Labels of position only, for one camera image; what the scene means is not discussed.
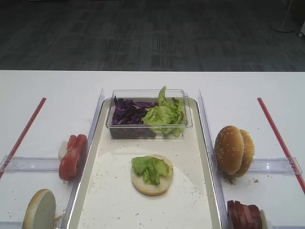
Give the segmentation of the sesame bun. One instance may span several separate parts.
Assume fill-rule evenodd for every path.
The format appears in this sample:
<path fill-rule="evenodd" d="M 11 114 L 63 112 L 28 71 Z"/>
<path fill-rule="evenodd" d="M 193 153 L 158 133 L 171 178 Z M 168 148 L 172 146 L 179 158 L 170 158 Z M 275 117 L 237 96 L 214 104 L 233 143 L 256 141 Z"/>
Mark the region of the sesame bun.
<path fill-rule="evenodd" d="M 244 154 L 243 154 L 243 158 L 242 158 L 241 167 L 235 173 L 236 177 L 242 177 L 248 171 L 248 169 L 250 168 L 250 166 L 252 164 L 254 153 L 255 153 L 254 142 L 253 142 L 250 134 L 247 131 L 242 130 L 242 129 L 240 130 L 240 132 L 241 132 L 241 135 L 244 140 Z"/>
<path fill-rule="evenodd" d="M 234 175 L 242 164 L 244 140 L 241 131 L 232 125 L 225 126 L 218 133 L 214 151 L 218 167 L 229 175 Z"/>

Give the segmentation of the dark red meat patties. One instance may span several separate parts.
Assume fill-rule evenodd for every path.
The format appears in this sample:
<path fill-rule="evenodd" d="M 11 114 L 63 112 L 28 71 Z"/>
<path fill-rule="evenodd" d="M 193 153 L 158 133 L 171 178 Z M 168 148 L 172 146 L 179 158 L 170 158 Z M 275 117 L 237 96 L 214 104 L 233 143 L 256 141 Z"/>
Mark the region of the dark red meat patties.
<path fill-rule="evenodd" d="M 233 229 L 262 229 L 261 212 L 256 205 L 244 205 L 239 201 L 227 201 L 228 217 Z"/>

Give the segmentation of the clear pusher track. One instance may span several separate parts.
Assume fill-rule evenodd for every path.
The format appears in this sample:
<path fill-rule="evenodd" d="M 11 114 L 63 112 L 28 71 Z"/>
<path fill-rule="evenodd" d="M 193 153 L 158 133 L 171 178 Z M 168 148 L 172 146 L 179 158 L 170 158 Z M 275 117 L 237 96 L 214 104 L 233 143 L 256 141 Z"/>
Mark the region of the clear pusher track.
<path fill-rule="evenodd" d="M 283 157 L 254 159 L 247 173 L 301 175 L 303 172 L 295 157 Z"/>
<path fill-rule="evenodd" d="M 5 156 L 1 172 L 58 172 L 60 161 L 53 157 Z"/>

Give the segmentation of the metal baking tray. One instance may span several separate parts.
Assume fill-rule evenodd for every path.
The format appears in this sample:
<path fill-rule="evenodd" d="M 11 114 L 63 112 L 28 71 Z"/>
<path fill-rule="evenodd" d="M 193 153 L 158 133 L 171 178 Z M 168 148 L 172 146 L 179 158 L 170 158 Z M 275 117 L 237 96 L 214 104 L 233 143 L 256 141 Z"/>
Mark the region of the metal baking tray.
<path fill-rule="evenodd" d="M 113 139 L 102 103 L 67 229 L 221 229 L 198 103 L 189 99 L 193 125 L 182 138 Z"/>

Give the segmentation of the red rail strip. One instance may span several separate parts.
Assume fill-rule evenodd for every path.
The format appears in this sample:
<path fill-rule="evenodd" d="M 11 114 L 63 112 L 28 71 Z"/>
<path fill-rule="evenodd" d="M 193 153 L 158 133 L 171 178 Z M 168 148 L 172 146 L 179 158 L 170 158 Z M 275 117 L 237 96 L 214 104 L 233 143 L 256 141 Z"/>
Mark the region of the red rail strip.
<path fill-rule="evenodd" d="M 257 100 L 258 100 L 259 105 L 260 105 L 261 109 L 263 110 L 264 115 L 267 118 L 267 120 L 268 120 L 268 122 L 269 122 L 269 124 L 270 124 L 270 126 L 271 126 L 271 128 L 272 128 L 272 130 L 273 130 L 273 132 L 274 132 L 274 134 L 275 134 L 283 152 L 284 152 L 284 154 L 285 154 L 285 156 L 288 158 L 288 161 L 289 161 L 289 163 L 290 163 L 290 165 L 291 165 L 291 167 L 292 167 L 292 169 L 295 173 L 296 179 L 298 180 L 298 183 L 299 183 L 300 187 L 302 188 L 302 191 L 305 192 L 305 181 L 304 181 L 304 179 L 301 175 L 301 170 L 297 167 L 296 161 L 293 160 L 293 157 L 291 156 L 291 154 L 290 154 L 290 152 L 289 152 L 289 150 L 288 150 L 280 132 L 278 131 L 278 129 L 277 129 L 277 127 L 276 127 L 276 125 L 275 125 L 275 123 L 274 123 L 274 121 L 273 121 L 265 103 L 263 102 L 262 98 L 258 97 Z"/>
<path fill-rule="evenodd" d="M 35 109 L 34 113 L 32 114 L 32 116 L 30 117 L 29 121 L 27 122 L 26 126 L 24 127 L 22 133 L 20 134 L 19 138 L 17 139 L 15 145 L 13 146 L 12 150 L 10 151 L 9 155 L 6 157 L 6 159 L 4 160 L 3 165 L 0 167 L 0 178 L 2 178 L 4 172 L 5 172 L 5 168 L 7 167 L 7 165 L 9 164 L 9 162 L 12 160 L 12 158 L 14 157 L 17 149 L 19 148 L 19 146 L 21 145 L 25 135 L 27 134 L 29 128 L 31 127 L 32 123 L 34 122 L 35 118 L 37 117 L 37 115 L 39 114 L 41 108 L 43 107 L 44 103 L 46 102 L 46 98 L 43 97 L 40 101 L 40 103 L 38 104 L 37 108 Z"/>

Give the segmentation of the clear pusher track upper left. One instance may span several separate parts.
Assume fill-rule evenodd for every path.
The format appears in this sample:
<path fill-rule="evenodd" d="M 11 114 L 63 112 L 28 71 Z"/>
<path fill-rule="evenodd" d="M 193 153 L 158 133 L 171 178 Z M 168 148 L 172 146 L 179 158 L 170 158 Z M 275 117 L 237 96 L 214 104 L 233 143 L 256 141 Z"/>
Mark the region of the clear pusher track upper left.
<path fill-rule="evenodd" d="M 1 172 L 58 172 L 60 161 L 53 157 L 5 156 Z"/>

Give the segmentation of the white tomato pusher block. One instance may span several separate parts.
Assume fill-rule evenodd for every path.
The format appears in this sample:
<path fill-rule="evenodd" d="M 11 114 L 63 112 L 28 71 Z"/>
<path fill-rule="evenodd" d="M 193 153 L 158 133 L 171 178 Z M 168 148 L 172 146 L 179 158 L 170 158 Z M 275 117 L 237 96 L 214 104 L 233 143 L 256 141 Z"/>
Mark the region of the white tomato pusher block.
<path fill-rule="evenodd" d="M 68 146 L 68 142 L 67 141 L 62 141 L 59 151 L 58 151 L 58 158 L 61 161 L 63 159 L 63 157 L 66 155 L 67 153 L 67 146 Z"/>

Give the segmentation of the green lettuce pile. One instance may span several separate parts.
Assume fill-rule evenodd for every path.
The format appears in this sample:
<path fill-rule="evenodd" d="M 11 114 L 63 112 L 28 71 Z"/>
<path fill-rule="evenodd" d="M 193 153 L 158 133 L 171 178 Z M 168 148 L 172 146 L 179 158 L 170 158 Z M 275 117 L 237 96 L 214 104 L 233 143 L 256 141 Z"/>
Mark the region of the green lettuce pile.
<path fill-rule="evenodd" d="M 142 118 L 146 125 L 162 125 L 160 128 L 150 128 L 154 133 L 168 137 L 173 135 L 180 137 L 183 134 L 182 127 L 164 127 L 164 125 L 181 125 L 184 119 L 184 104 L 181 100 L 172 98 L 173 104 L 166 100 L 166 86 L 164 86 L 158 95 L 158 105 L 148 108 L 147 114 Z"/>

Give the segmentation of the right red rail strip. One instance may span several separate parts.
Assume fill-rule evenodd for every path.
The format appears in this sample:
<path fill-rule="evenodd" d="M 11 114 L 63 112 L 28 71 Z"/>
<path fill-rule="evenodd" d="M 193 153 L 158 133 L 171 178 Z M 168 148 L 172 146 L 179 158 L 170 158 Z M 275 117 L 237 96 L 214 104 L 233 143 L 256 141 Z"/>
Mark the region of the right red rail strip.
<path fill-rule="evenodd" d="M 283 152 L 284 152 L 284 154 L 285 154 L 285 156 L 288 158 L 288 161 L 289 161 L 289 163 L 290 163 L 290 165 L 291 165 L 291 167 L 292 167 L 292 169 L 295 173 L 296 179 L 298 180 L 298 183 L 299 183 L 300 187 L 302 188 L 302 191 L 305 192 L 305 181 L 304 181 L 304 179 L 301 175 L 301 170 L 297 167 L 296 161 L 293 160 L 293 157 L 291 156 L 291 154 L 290 154 L 290 152 L 289 152 L 289 150 L 288 150 L 280 132 L 278 131 L 278 129 L 277 129 L 277 127 L 276 127 L 276 125 L 275 125 L 275 123 L 274 123 L 274 121 L 273 121 L 265 103 L 263 102 L 262 98 L 258 97 L 257 100 L 258 100 L 259 105 L 260 105 L 261 109 L 263 110 L 264 115 L 267 118 L 267 120 L 268 120 L 268 122 L 269 122 L 269 124 L 270 124 L 270 126 L 271 126 L 271 128 L 272 128 L 272 130 L 273 130 L 273 132 L 274 132 L 274 134 L 275 134 Z"/>

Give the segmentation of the rear sesame bun top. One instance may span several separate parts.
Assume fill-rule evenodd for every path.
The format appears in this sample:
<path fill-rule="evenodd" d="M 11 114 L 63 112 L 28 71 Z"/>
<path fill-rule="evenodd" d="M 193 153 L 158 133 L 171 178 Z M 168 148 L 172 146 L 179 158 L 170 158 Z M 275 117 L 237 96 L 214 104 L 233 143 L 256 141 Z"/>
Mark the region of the rear sesame bun top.
<path fill-rule="evenodd" d="M 242 130 L 242 129 L 240 130 L 240 132 L 241 132 L 241 135 L 244 140 L 244 154 L 243 154 L 243 158 L 242 158 L 241 167 L 235 173 L 236 177 L 242 177 L 248 171 L 248 169 L 250 168 L 250 166 L 252 164 L 254 153 L 255 153 L 254 142 L 253 142 L 250 134 L 247 131 Z"/>

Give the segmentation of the green lettuce leaf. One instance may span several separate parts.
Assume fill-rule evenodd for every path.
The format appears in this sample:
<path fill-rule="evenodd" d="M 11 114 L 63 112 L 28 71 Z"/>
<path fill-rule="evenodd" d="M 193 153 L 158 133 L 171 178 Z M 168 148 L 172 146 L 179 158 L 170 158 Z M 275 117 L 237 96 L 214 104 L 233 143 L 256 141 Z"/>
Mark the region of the green lettuce leaf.
<path fill-rule="evenodd" d="M 145 184 L 159 185 L 161 178 L 170 178 L 173 175 L 173 167 L 164 159 L 153 156 L 135 157 L 132 159 L 132 169 L 136 175 L 143 177 Z"/>

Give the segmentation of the white patty pusher block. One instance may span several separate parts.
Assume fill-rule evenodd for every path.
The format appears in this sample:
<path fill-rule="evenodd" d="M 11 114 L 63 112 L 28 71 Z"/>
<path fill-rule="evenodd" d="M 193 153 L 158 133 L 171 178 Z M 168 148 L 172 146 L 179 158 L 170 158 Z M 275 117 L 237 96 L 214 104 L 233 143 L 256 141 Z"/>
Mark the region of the white patty pusher block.
<path fill-rule="evenodd" d="M 262 219 L 262 229 L 272 229 L 271 221 L 268 221 L 266 214 L 263 209 L 260 210 L 260 215 Z"/>

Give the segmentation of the right clear divider rail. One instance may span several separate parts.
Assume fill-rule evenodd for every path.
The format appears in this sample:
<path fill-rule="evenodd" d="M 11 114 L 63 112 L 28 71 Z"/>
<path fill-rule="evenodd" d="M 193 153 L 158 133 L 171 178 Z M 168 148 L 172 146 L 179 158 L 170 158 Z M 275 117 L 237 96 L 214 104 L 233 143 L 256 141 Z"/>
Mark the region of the right clear divider rail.
<path fill-rule="evenodd" d="M 208 116 L 201 90 L 199 90 L 198 93 L 198 105 L 200 110 L 201 123 L 202 123 L 206 152 L 207 152 L 207 160 L 209 163 L 209 170 L 213 184 L 213 196 L 216 203 L 218 224 L 221 229 L 230 229 L 231 223 L 230 223 L 230 219 L 228 218 L 227 203 L 224 199 L 223 187 L 221 183 L 221 175 L 219 174 L 217 167 L 217 161 L 214 153 Z"/>

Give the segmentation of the clear divider rail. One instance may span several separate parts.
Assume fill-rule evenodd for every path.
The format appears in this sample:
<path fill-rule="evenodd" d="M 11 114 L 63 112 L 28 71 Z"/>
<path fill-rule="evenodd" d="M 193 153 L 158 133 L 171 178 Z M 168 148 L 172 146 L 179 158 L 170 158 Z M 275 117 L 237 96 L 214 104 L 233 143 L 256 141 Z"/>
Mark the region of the clear divider rail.
<path fill-rule="evenodd" d="M 82 181 L 85 166 L 86 166 L 86 163 L 87 163 L 87 160 L 88 160 L 88 154 L 90 152 L 90 148 L 91 148 L 91 145 L 92 145 L 92 141 L 93 141 L 96 126 L 97 126 L 97 123 L 98 123 L 98 120 L 99 120 L 99 116 L 100 116 L 103 101 L 104 101 L 104 90 L 102 89 L 101 92 L 100 92 L 100 96 L 99 96 L 99 99 L 98 99 L 98 102 L 97 102 L 97 105 L 96 105 L 95 113 L 94 113 L 94 116 L 93 116 L 93 120 L 92 120 L 92 123 L 91 123 L 89 134 L 88 134 L 88 137 L 87 137 L 87 146 L 86 146 L 86 149 L 85 149 L 84 153 L 81 156 L 81 162 L 80 162 L 80 167 L 79 167 L 80 170 L 78 171 L 77 176 L 73 181 L 71 194 L 70 194 L 70 197 L 69 197 L 69 200 L 68 200 L 68 204 L 67 204 L 64 216 L 61 220 L 61 224 L 58 227 L 59 229 L 69 229 L 70 226 L 71 226 L 73 210 L 76 207 L 77 196 L 78 196 L 79 191 L 80 191 L 81 181 Z"/>
<path fill-rule="evenodd" d="M 200 110 L 201 123 L 202 123 L 206 152 L 207 152 L 207 160 L 209 163 L 209 170 L 213 184 L 213 196 L 216 203 L 218 224 L 221 229 L 230 229 L 231 223 L 230 223 L 230 219 L 228 218 L 227 203 L 224 199 L 223 187 L 221 183 L 221 175 L 219 174 L 217 167 L 217 161 L 214 153 L 208 116 L 201 90 L 199 90 L 198 93 L 198 105 Z"/>

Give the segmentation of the bun bottom on tray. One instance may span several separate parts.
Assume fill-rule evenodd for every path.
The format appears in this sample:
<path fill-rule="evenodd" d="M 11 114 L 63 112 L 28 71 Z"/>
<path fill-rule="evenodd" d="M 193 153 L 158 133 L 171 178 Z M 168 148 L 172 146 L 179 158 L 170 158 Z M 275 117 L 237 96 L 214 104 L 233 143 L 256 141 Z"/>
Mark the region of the bun bottom on tray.
<path fill-rule="evenodd" d="M 173 181 L 173 164 L 162 155 L 138 156 L 131 160 L 133 186 L 148 196 L 164 194 Z"/>

